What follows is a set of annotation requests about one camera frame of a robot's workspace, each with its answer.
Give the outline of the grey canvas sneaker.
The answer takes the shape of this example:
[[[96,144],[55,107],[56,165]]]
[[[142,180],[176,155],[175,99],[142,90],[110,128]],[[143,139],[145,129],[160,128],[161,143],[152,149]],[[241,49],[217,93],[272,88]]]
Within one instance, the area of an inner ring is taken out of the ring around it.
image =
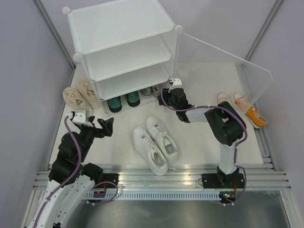
[[[153,95],[153,91],[151,87],[143,88],[140,90],[143,97],[151,97]]]
[[[157,98],[160,94],[160,90],[159,90],[158,86],[153,86],[152,92],[153,92],[153,96]]]

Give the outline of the green loafer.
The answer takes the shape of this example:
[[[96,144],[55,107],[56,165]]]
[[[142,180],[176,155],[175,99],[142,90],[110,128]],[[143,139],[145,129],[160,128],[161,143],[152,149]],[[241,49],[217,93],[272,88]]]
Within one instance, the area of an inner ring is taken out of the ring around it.
[[[125,95],[127,103],[130,107],[136,107],[140,104],[138,91],[134,91]]]
[[[117,113],[122,109],[121,98],[119,96],[115,98],[111,98],[107,100],[107,105],[112,113]]]

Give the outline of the white sneaker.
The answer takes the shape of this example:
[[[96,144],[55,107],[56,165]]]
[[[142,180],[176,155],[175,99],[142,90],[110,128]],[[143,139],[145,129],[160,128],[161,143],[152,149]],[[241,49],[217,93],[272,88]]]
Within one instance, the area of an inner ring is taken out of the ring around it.
[[[146,162],[157,176],[163,176],[168,171],[168,163],[160,148],[146,130],[137,127],[132,132],[132,144],[136,152]]]
[[[176,162],[179,157],[178,148],[165,124],[157,117],[149,116],[146,119],[145,126],[149,135],[157,143],[167,162]]]

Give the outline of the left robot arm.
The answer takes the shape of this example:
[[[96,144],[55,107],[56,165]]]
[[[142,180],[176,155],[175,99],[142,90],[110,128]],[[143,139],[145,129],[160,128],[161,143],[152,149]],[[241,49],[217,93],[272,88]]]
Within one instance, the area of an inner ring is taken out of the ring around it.
[[[77,206],[92,189],[111,185],[114,181],[104,178],[103,169],[93,163],[83,165],[94,139],[111,137],[114,118],[98,119],[94,116],[76,122],[80,113],[72,112],[64,119],[67,133],[62,137],[57,158],[48,175],[47,188],[29,228],[64,228]]]

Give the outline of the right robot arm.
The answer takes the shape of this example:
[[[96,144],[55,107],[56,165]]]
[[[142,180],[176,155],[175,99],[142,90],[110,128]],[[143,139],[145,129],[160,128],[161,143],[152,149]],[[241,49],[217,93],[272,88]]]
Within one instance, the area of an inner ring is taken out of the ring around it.
[[[182,88],[164,88],[158,99],[160,105],[173,110],[182,122],[209,124],[220,143],[217,183],[223,188],[229,187],[234,182],[232,174],[239,169],[236,162],[238,145],[248,137],[247,126],[234,108],[226,101],[217,106],[193,106]]]

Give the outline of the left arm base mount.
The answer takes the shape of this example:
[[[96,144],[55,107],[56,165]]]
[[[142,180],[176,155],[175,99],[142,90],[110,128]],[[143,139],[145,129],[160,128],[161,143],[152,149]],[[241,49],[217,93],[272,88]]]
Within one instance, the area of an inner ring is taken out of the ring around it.
[[[119,174],[118,173],[104,173],[103,179],[98,183],[97,186],[94,186],[93,189],[106,191],[108,189],[114,190],[119,182]]]

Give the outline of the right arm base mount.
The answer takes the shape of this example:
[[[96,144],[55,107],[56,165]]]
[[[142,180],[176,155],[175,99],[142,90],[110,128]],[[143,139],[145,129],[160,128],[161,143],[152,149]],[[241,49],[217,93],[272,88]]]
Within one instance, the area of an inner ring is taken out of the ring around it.
[[[204,173],[201,175],[203,188],[205,189],[242,189],[245,186],[245,180],[242,173],[237,174],[217,174]]]

